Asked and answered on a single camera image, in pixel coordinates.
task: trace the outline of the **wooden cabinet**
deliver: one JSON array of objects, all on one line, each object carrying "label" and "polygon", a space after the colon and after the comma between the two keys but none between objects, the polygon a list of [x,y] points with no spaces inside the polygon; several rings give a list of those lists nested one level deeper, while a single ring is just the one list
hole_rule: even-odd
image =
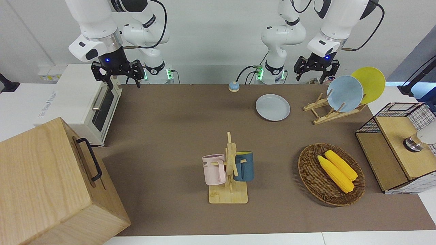
[{"label": "wooden cabinet", "polygon": [[1,245],[101,245],[130,225],[102,160],[77,140],[57,118],[0,142]]},{"label": "wooden cabinet", "polygon": [[416,133],[407,117],[377,116],[380,133],[356,133],[382,191],[418,193],[436,186],[436,156],[427,147],[414,153],[403,140]]}]

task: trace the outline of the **table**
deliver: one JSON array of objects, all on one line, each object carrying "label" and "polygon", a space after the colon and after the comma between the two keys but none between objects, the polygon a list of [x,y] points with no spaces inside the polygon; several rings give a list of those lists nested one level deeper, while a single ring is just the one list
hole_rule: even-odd
[{"label": "table", "polygon": [[[435,228],[419,196],[381,193],[354,136],[371,117],[368,109],[312,125],[313,114],[302,107],[326,86],[241,86],[237,93],[225,85],[124,89],[106,146],[95,149],[132,221],[121,236]],[[255,101],[266,93],[289,101],[286,120],[268,122],[257,115]],[[248,183],[245,205],[207,201],[201,156],[223,153],[227,131],[239,150],[254,152],[256,177]],[[360,163],[367,188],[359,202],[330,208],[306,192],[297,159],[305,146],[317,142],[337,145]]]}]

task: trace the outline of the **white plate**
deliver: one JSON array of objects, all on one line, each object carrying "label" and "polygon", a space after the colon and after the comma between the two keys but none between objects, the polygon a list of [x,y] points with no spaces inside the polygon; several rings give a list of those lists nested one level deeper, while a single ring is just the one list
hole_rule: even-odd
[{"label": "white plate", "polygon": [[269,121],[280,121],[289,116],[291,107],[289,103],[279,95],[262,95],[256,101],[256,110],[259,115]]}]

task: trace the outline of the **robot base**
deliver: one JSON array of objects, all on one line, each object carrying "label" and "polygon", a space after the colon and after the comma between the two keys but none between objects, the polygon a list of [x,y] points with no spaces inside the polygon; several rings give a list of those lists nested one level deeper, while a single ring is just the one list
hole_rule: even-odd
[{"label": "robot base", "polygon": [[259,79],[258,76],[256,76],[257,83],[255,84],[266,84],[266,85],[274,85],[274,84],[282,84],[282,81],[284,79],[283,77],[284,70],[282,70],[277,75],[268,74],[264,71],[262,75],[262,79]]}]

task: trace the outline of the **green led light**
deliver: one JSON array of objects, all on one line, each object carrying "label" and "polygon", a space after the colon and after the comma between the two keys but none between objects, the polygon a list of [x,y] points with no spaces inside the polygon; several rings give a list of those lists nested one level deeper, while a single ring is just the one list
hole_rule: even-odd
[{"label": "green led light", "polygon": [[262,80],[263,78],[263,68],[259,68],[259,71],[257,72],[257,80]]},{"label": "green led light", "polygon": [[173,74],[168,69],[167,69],[167,77],[168,77],[168,80],[173,79]]}]

